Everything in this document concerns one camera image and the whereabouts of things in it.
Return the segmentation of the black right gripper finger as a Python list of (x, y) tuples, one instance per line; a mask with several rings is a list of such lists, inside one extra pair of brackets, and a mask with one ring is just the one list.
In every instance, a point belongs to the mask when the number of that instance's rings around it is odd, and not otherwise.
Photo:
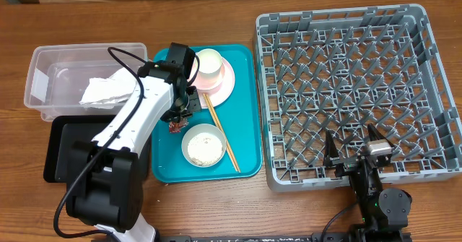
[(367, 125), (367, 131), (368, 131), (368, 134), (369, 134), (369, 140), (370, 141), (375, 141), (375, 140), (379, 140), (379, 139), (384, 139), (386, 140), (391, 146), (392, 146), (392, 149), (394, 148), (394, 145), (388, 141), (375, 127), (373, 124), (368, 124)]
[(324, 159), (330, 160), (332, 158), (338, 158), (339, 153), (336, 148), (334, 138), (332, 137), (331, 131), (326, 130), (326, 140), (325, 140), (325, 150), (324, 150)]

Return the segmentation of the red snack wrapper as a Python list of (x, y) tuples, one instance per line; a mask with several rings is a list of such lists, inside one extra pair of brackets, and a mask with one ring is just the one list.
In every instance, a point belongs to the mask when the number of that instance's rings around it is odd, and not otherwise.
[(180, 133), (183, 128), (188, 125), (188, 120), (186, 118), (182, 118), (178, 122), (171, 121), (169, 123), (169, 132), (170, 133)]

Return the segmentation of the grey bowl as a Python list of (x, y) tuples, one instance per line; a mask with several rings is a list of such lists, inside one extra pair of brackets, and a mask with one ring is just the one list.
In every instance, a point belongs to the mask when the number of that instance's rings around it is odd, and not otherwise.
[(216, 165), (223, 158), (227, 149), (227, 140), (216, 126), (198, 124), (185, 133), (181, 149), (184, 158), (190, 164), (208, 168)]

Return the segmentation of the white cooked rice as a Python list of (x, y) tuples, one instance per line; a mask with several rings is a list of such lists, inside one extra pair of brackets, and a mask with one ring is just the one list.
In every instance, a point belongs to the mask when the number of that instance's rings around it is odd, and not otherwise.
[(187, 153), (195, 165), (210, 166), (215, 164), (224, 152), (221, 140), (210, 133), (199, 133), (187, 144)]

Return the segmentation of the white tissue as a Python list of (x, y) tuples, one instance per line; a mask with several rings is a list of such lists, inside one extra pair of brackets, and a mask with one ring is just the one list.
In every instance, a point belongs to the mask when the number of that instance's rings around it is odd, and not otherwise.
[(111, 109), (117, 103), (126, 102), (136, 86), (133, 75), (125, 68), (120, 68), (108, 78), (90, 78), (79, 104), (94, 108), (96, 105), (108, 105), (107, 109)]

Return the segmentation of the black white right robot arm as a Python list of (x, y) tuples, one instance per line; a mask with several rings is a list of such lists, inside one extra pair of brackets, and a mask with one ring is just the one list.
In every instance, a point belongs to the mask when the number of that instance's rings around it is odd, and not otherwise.
[[(412, 197), (402, 190), (383, 187), (379, 169), (391, 163), (394, 145), (372, 124), (367, 125), (369, 141), (355, 156), (340, 157), (334, 138), (326, 132), (323, 165), (335, 168), (337, 178), (346, 176), (356, 201), (332, 217), (324, 227), (320, 241), (388, 241), (411, 242), (407, 227)], [(329, 233), (328, 228), (344, 213), (358, 206), (361, 224), (352, 224), (346, 233)]]

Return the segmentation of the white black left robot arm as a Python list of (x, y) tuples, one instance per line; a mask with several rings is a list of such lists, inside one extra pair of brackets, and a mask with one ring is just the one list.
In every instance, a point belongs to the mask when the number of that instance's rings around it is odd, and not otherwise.
[(140, 154), (158, 121), (180, 121), (199, 110), (193, 82), (197, 57), (186, 64), (147, 61), (130, 98), (90, 142), (75, 142), (69, 152), (66, 193), (53, 218), (57, 235), (62, 210), (93, 227), (81, 236), (105, 234), (114, 241), (156, 241), (157, 231), (141, 214), (143, 176)]

